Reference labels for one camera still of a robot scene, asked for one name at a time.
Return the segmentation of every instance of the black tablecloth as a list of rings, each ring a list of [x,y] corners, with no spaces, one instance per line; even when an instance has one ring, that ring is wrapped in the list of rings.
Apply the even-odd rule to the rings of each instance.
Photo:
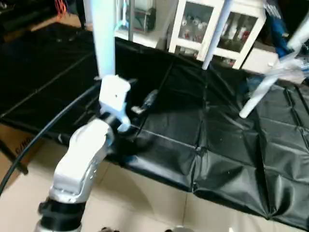
[[[0,119],[38,132],[94,83],[91,32],[53,24],[0,49]],[[309,89],[277,84],[247,119],[246,72],[201,63],[116,39],[116,71],[138,82],[128,105],[148,114],[119,135],[108,160],[196,196],[309,229]],[[70,110],[47,137],[68,144],[98,111],[99,89]]]

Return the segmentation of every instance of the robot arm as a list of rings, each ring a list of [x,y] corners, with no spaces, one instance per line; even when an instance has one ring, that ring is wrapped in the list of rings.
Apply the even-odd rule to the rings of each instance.
[[[126,131],[126,94],[130,84],[118,76],[102,80],[100,105],[103,119],[95,118],[71,137],[69,149],[54,173],[53,185],[45,202],[35,232],[80,232],[86,202],[97,168],[107,155],[118,131]]]

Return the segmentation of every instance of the tile floor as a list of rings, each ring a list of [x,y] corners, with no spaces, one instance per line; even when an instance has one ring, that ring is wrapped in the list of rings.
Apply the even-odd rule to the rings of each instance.
[[[46,142],[0,200],[4,232],[33,232],[37,207],[47,197],[53,170],[66,148]],[[297,232],[299,230],[201,200],[109,163],[102,163],[87,203],[83,232],[109,226],[121,232],[164,232],[175,225],[196,232]]]

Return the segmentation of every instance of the black cable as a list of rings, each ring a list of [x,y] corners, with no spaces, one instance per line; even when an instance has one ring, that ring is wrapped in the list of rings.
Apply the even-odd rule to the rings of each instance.
[[[56,122],[61,119],[64,114],[69,111],[77,102],[79,102],[81,99],[83,99],[85,96],[87,96],[89,93],[91,93],[94,89],[96,89],[98,86],[100,86],[100,82],[97,82],[95,85],[93,85],[91,88],[86,90],[83,94],[81,94],[78,98],[76,98],[74,101],[72,101],[66,108],[64,108],[59,114],[57,114],[47,125],[31,140],[31,142],[26,146],[26,148],[23,150],[22,153],[16,158],[14,163],[11,165],[10,169],[2,179],[2,182],[0,184],[0,196],[2,195],[5,185],[9,181],[11,175],[13,174],[15,168],[19,164],[19,162],[23,159],[23,157],[26,155],[26,153],[29,151],[29,149],[35,144],[35,142],[43,135],[45,134]]]

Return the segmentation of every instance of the cardboard box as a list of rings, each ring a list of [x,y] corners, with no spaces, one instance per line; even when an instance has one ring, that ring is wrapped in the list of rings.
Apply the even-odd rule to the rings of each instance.
[[[33,137],[32,134],[0,124],[0,140],[6,144],[16,157],[25,149]],[[26,154],[22,164],[27,166],[42,144],[43,140],[39,140]],[[0,151],[0,180],[3,179],[11,164],[11,161]],[[20,172],[16,169],[6,187],[9,187],[19,174]]]

